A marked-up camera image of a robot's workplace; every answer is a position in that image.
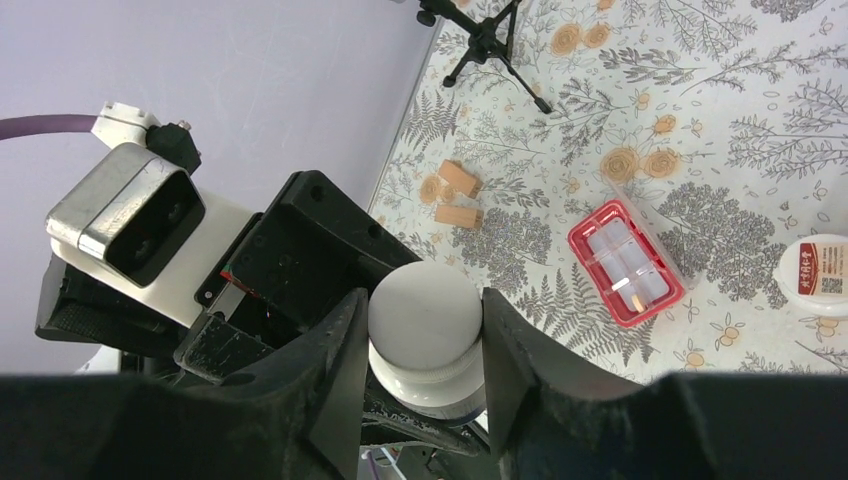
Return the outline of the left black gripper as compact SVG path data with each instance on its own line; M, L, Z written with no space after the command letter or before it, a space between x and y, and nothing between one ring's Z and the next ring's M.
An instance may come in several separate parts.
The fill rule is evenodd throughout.
M219 383L311 330L351 290L373 291L418 259L323 173L295 172L208 267L195 291L202 312L173 359Z

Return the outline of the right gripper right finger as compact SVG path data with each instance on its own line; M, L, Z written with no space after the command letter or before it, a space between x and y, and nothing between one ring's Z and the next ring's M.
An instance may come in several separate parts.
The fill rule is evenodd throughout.
M488 436L505 479L843 479L847 380L672 373L641 385L482 294Z

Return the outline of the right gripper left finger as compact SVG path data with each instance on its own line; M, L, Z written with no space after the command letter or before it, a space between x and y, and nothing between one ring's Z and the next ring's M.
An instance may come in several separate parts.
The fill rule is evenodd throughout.
M142 375L5 376L5 479L353 479L368 294L220 385Z

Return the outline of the white dark pill bottle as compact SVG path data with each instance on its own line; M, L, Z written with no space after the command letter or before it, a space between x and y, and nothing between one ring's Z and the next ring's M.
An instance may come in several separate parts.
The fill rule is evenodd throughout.
M401 405L467 424L486 408L482 323L480 291L458 269L403 265L369 299L371 370Z

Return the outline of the red pill organizer box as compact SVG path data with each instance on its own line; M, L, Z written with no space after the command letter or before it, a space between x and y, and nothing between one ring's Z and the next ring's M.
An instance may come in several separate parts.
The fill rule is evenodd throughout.
M604 184L610 198L571 227L567 242L612 320L632 328L682 301L699 277L684 274L623 185Z

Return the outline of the white orange pill bottle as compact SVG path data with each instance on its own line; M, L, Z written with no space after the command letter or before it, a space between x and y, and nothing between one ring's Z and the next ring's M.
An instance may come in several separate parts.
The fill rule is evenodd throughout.
M847 237L816 234L791 244L773 271L790 305L811 315L847 318Z

